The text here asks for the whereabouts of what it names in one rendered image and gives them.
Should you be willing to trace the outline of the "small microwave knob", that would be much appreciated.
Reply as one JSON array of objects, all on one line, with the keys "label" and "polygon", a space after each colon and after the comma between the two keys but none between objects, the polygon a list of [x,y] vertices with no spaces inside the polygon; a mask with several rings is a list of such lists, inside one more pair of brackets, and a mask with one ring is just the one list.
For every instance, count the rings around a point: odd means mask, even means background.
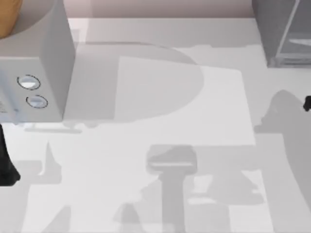
[{"label": "small microwave knob", "polygon": [[34,96],[27,97],[26,102],[29,106],[36,108],[36,109],[42,109],[48,106],[47,99],[40,95],[34,95]]}]

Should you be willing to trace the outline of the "pale microwave oven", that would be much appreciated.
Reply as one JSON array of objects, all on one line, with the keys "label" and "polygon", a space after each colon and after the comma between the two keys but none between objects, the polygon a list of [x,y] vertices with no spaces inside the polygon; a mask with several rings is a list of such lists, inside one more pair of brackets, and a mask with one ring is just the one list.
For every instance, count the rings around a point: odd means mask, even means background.
[{"label": "pale microwave oven", "polygon": [[[23,0],[12,34],[0,39],[0,123],[62,121],[75,55],[64,0]],[[38,89],[19,86],[27,74],[40,80]],[[29,106],[34,95],[48,106]]]}]

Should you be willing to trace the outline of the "large microwave knob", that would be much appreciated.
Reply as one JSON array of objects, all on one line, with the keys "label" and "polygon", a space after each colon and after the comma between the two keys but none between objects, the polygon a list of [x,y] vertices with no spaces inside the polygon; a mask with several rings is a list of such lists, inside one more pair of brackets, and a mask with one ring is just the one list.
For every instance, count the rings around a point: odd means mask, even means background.
[{"label": "large microwave knob", "polygon": [[28,74],[17,77],[17,83],[27,90],[36,90],[41,86],[41,82],[37,77]]}]

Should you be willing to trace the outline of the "grey cabinet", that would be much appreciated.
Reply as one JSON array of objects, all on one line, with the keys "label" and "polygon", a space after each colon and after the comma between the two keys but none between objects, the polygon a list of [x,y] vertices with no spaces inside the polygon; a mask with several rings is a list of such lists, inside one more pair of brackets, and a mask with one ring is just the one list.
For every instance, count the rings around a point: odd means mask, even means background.
[{"label": "grey cabinet", "polygon": [[311,0],[252,0],[269,68],[311,68]]}]

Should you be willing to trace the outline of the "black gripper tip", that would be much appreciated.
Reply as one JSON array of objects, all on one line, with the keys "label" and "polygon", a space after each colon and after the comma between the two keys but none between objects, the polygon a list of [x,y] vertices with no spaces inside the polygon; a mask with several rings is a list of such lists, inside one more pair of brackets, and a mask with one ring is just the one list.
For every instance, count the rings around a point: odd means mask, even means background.
[{"label": "black gripper tip", "polygon": [[13,186],[20,178],[21,175],[9,156],[3,127],[0,124],[0,187]]}]

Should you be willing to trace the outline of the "orange round object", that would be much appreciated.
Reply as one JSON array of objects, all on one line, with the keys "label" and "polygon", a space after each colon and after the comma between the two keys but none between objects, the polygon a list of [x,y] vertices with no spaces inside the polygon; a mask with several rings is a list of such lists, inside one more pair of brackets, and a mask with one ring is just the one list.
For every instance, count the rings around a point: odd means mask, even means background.
[{"label": "orange round object", "polygon": [[23,0],[0,0],[0,39],[13,31],[22,3]]}]

